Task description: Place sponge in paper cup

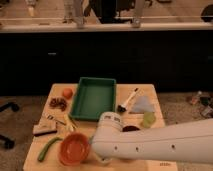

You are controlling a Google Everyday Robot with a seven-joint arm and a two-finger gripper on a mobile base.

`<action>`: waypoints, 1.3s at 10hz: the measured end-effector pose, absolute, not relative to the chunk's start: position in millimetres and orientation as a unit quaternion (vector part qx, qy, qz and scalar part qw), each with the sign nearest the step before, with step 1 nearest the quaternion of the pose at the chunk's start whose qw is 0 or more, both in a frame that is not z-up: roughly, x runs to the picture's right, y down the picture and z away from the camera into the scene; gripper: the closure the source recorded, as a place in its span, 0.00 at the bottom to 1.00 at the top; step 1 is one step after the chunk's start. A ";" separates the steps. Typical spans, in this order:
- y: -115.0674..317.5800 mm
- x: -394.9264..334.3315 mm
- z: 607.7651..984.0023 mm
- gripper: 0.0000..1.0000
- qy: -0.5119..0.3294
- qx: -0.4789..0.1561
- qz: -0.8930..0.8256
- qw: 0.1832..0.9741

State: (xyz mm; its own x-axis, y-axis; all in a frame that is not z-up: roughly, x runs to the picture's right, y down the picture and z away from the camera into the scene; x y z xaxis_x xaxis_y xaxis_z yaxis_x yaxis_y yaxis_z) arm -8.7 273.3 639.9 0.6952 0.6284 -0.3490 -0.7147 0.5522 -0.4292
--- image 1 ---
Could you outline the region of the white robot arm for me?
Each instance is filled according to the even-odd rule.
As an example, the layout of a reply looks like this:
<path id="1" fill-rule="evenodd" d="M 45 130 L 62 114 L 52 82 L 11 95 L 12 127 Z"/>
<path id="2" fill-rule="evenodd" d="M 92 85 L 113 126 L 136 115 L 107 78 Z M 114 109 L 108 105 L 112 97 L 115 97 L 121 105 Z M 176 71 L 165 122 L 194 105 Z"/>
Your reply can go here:
<path id="1" fill-rule="evenodd" d="M 213 164 L 213 119 L 123 132 L 122 117 L 104 112 L 91 147 L 101 158 Z"/>

